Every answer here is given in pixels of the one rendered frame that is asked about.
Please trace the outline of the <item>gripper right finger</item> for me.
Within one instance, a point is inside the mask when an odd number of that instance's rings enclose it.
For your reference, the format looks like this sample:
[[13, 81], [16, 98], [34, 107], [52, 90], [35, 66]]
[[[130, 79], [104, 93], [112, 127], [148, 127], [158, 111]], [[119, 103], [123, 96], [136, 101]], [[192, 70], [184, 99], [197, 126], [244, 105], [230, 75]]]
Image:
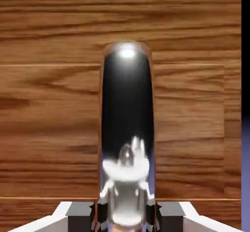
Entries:
[[188, 201], [157, 202], [156, 232], [243, 232], [200, 215]]

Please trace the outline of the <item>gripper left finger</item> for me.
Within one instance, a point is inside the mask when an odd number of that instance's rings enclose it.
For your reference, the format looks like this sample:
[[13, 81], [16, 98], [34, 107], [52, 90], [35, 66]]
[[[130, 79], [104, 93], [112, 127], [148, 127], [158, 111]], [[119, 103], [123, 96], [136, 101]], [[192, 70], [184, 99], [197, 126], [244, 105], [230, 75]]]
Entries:
[[95, 232], [93, 202], [60, 202], [51, 215], [8, 232]]

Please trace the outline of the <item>curved shiny metal handle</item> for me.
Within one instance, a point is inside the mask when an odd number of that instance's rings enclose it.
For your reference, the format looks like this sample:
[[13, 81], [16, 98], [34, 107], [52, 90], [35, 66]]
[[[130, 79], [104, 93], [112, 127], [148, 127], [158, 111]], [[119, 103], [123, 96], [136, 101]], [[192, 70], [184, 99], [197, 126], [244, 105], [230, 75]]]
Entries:
[[100, 196], [96, 232], [153, 232], [155, 127], [150, 51], [140, 42], [104, 50]]

